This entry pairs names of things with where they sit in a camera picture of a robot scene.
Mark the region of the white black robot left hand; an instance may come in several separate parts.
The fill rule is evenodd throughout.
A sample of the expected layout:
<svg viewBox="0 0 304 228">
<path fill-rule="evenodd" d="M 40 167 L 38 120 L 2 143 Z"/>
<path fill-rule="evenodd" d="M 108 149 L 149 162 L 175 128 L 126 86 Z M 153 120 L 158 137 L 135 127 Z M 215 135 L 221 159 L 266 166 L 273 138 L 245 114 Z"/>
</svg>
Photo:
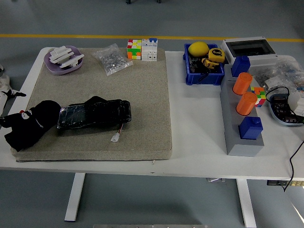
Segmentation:
<svg viewBox="0 0 304 228">
<path fill-rule="evenodd" d="M 0 65 L 0 114 L 3 114 L 5 105 L 9 99 L 14 97 L 25 97 L 25 93 L 12 89 L 10 86 L 10 77 L 4 73 L 3 65 Z"/>
</svg>

